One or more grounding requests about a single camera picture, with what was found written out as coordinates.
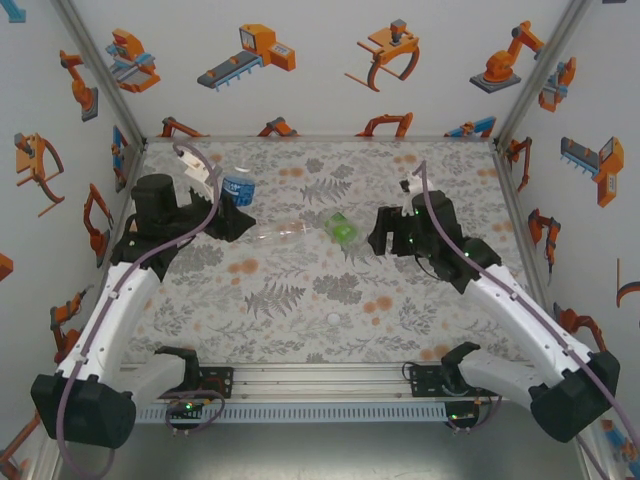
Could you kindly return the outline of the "clear bottle with blue label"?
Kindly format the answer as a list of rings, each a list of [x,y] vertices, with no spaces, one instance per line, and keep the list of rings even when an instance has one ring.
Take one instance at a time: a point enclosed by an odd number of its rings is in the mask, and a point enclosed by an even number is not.
[[[225,171],[215,162],[209,163],[214,171],[221,193],[228,194],[237,207],[249,206],[253,202],[256,182],[252,176],[252,168],[245,160],[237,161]]]

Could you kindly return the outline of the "clear bottle with green label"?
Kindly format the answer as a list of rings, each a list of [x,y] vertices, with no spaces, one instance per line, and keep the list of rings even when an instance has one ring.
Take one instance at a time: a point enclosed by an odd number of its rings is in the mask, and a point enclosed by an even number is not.
[[[323,220],[323,229],[340,247],[346,260],[354,263],[367,257],[370,247],[365,229],[350,216],[340,210],[330,210]]]

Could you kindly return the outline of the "clear bottle without label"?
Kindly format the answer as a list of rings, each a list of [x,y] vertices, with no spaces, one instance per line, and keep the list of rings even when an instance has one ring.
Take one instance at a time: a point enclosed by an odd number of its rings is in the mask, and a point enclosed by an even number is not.
[[[278,219],[256,224],[246,235],[247,242],[256,247],[282,247],[295,244],[319,232],[319,228],[303,219]]]

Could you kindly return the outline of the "aluminium frame bar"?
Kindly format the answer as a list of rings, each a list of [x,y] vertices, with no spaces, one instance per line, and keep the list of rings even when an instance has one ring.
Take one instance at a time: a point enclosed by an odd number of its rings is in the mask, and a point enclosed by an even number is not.
[[[124,232],[126,219],[133,211],[133,203],[131,200],[130,192],[142,170],[142,166],[144,164],[145,148],[145,145],[142,145],[140,148],[129,146],[126,151],[125,159],[131,161],[128,170],[127,184],[125,188],[117,194],[116,200],[118,201],[118,203],[117,209],[115,210],[116,215],[114,216],[115,223],[114,226],[110,229],[110,239],[105,253],[105,258],[103,261],[103,265],[99,270],[99,282],[95,282],[94,288],[92,289],[91,299],[93,300],[93,305],[97,304],[102,291],[106,286],[108,279],[108,270],[110,267],[110,258],[113,248]]]
[[[530,295],[549,314],[553,313],[548,288],[543,283],[536,261],[536,250],[530,237],[527,217],[524,215],[508,165],[498,150],[492,151],[494,165],[502,189],[507,210],[512,221],[520,258],[527,278]]]
[[[401,142],[401,143],[488,143],[494,144],[493,137],[444,137],[444,136],[428,136],[428,135],[409,135],[405,137],[393,137],[389,135],[378,135],[372,137],[360,137],[355,135],[300,135],[291,137],[280,136],[245,136],[245,135],[222,135],[222,136],[204,136],[204,137],[149,137],[146,139],[147,145],[170,144],[178,142],[193,143],[195,145],[204,145],[205,143],[303,143],[303,142],[356,142],[356,143],[382,143],[382,142]]]

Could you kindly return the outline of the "aluminium frame post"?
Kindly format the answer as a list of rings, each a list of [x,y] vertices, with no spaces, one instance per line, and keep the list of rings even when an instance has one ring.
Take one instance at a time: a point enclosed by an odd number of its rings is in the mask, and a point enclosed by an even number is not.
[[[140,151],[144,149],[146,137],[142,133],[131,110],[127,106],[120,89],[112,78],[109,68],[103,60],[89,29],[81,18],[73,0],[49,0],[58,18],[75,43],[79,54],[93,73],[98,87],[117,119],[121,122],[128,139]]]
[[[523,90],[516,98],[497,137],[496,149],[504,151],[516,133],[519,125],[533,105],[552,68],[573,36],[594,0],[570,0],[557,21],[549,40],[536,61],[532,73],[524,83]]]
[[[608,443],[598,432],[587,429],[576,437],[575,442],[585,464],[585,480],[619,480]]]
[[[57,441],[44,436],[29,455],[26,480],[58,480],[62,463]]]

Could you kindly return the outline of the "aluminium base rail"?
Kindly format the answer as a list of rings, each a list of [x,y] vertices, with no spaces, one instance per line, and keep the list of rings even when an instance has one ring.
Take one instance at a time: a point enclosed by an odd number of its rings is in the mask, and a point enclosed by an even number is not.
[[[407,402],[411,387],[395,363],[234,364],[240,403]]]

